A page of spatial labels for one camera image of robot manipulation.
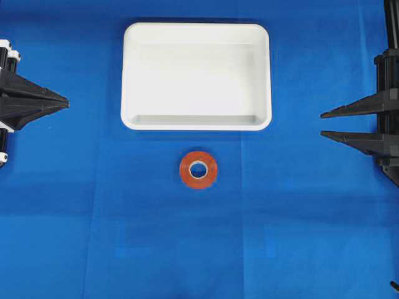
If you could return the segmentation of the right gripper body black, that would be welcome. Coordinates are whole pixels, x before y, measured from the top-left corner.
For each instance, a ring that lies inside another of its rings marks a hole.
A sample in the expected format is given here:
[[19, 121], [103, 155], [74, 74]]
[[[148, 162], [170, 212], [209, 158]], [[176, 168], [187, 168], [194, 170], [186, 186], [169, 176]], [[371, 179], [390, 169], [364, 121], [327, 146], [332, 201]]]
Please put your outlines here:
[[[398, 49], [387, 49], [375, 57], [377, 92], [398, 88]], [[398, 110], [377, 114], [377, 133], [398, 135]], [[398, 154], [377, 154], [377, 164], [382, 172], [398, 186]]]

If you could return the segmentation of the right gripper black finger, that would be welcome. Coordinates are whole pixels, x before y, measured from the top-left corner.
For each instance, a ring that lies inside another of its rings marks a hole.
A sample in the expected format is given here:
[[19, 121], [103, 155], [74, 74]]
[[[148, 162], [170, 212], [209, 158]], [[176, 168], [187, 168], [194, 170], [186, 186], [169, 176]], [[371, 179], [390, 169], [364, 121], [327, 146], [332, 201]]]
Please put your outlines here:
[[380, 92], [362, 98], [348, 105], [343, 105], [331, 111], [322, 113], [321, 118], [335, 118], [355, 115], [371, 115], [384, 111], [385, 93]]
[[377, 133], [351, 133], [338, 131], [321, 131], [321, 136], [343, 143], [365, 155], [387, 157], [383, 135]]

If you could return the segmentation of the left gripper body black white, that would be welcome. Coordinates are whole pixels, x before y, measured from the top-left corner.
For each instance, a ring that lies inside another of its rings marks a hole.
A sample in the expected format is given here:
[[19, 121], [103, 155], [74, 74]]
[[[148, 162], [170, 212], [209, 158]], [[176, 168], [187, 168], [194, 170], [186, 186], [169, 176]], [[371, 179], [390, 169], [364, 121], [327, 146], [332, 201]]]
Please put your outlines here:
[[[21, 55], [18, 51], [12, 49], [11, 42], [1, 39], [1, 70], [8, 70], [16, 73], [17, 65], [21, 61]], [[1, 168], [7, 163], [7, 138], [9, 133], [14, 130], [1, 122]]]

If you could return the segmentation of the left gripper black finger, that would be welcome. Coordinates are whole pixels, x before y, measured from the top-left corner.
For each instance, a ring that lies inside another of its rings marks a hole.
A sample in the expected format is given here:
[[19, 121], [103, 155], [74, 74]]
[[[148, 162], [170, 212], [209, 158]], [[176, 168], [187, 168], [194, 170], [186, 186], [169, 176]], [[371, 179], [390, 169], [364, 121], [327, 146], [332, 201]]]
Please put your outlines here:
[[35, 98], [2, 98], [1, 122], [13, 130], [21, 130], [29, 122], [62, 109], [69, 108], [69, 102]]
[[68, 99], [12, 72], [1, 72], [1, 91], [7, 95], [67, 103]]

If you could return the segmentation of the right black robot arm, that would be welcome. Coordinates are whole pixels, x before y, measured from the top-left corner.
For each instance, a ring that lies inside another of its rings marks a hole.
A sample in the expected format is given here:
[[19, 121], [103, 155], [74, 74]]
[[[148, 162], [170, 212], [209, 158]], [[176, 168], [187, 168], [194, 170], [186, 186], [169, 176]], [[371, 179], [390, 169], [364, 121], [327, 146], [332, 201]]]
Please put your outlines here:
[[321, 131], [320, 134], [373, 156], [382, 173], [398, 185], [398, 1], [385, 1], [384, 10], [388, 49], [374, 58], [377, 92], [320, 115], [335, 118], [375, 114], [376, 132]]

